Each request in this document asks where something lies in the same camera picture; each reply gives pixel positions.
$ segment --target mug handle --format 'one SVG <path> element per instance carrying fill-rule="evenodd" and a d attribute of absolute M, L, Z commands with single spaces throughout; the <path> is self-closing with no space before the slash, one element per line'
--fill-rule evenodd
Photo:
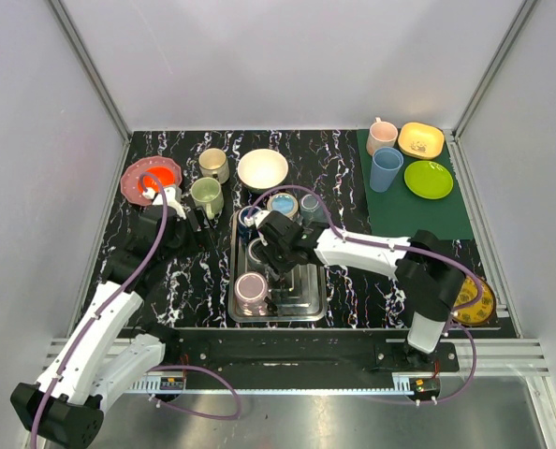
<path fill-rule="evenodd" d="M 205 214 L 207 215 L 207 219 L 208 220 L 213 220 L 213 211 L 212 211 L 212 204 L 211 203 L 207 203 L 205 205 Z"/>

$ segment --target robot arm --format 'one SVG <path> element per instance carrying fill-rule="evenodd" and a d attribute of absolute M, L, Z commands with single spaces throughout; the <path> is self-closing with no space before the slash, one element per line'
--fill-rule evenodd
<path fill-rule="evenodd" d="M 137 231 L 123 248 L 108 259 L 88 310 L 66 346 L 34 384 L 18 384 L 11 403 L 22 424 L 30 430 L 37 407 L 57 379 L 38 426 L 38 435 L 64 447 L 85 448 L 93 441 L 103 422 L 104 413 L 143 373 L 162 362 L 174 363 L 180 352 L 180 335 L 157 323 L 147 326 L 124 351 L 105 363 L 111 345 L 130 316 L 143 304 L 151 288 L 163 279 L 169 258 L 198 253 L 212 247 L 211 226 L 202 210 L 185 212 L 175 199 L 177 193 L 165 190 L 169 201 L 168 219 L 160 245 L 147 268 L 100 314 L 101 304 L 116 292 L 141 264 L 152 247 L 162 220 L 162 206 L 154 198 L 140 216 Z M 86 332 L 74 348 L 63 374 L 57 371 L 70 348 L 76 344 L 87 322 Z"/>
<path fill-rule="evenodd" d="M 433 234 L 419 231 L 412 238 L 388 239 L 340 230 L 348 238 L 386 246 L 377 248 L 346 241 L 327 224 L 302 227 L 276 211 L 263 210 L 249 221 L 264 242 L 265 262 L 277 274 L 298 264 L 338 265 L 365 269 L 398 281 L 414 310 L 407 342 L 421 353 L 434 351 L 465 275 L 443 262 L 399 249 L 416 246 L 446 255 L 446 248 Z"/>

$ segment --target white bowl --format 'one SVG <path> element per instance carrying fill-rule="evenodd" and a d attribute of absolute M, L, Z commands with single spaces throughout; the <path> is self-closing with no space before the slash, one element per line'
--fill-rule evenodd
<path fill-rule="evenodd" d="M 237 173 L 249 190 L 261 194 L 285 180 L 288 162 L 274 150 L 253 150 L 242 157 Z"/>

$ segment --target lime green plate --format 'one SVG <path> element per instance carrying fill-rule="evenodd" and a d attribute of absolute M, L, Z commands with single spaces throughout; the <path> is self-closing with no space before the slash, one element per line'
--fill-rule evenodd
<path fill-rule="evenodd" d="M 448 170 L 431 161 L 417 161 L 405 170 L 405 184 L 414 194 L 426 199 L 440 199 L 453 190 Z"/>

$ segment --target pink plate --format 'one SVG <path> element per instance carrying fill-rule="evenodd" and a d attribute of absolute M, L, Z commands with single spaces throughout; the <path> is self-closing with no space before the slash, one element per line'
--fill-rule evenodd
<path fill-rule="evenodd" d="M 151 171 L 156 175 L 159 180 L 164 184 L 164 187 L 169 185 L 180 185 L 183 181 L 183 171 L 181 166 L 176 164 L 169 157 L 153 156 L 139 159 L 132 166 L 126 169 L 124 175 L 120 179 L 120 191 L 122 195 L 132 204 L 138 206 L 149 206 L 151 200 L 147 199 L 141 194 L 142 189 L 139 186 L 139 176 L 146 171 Z M 157 188 L 149 181 L 145 182 L 145 186 L 151 185 L 155 191 Z"/>

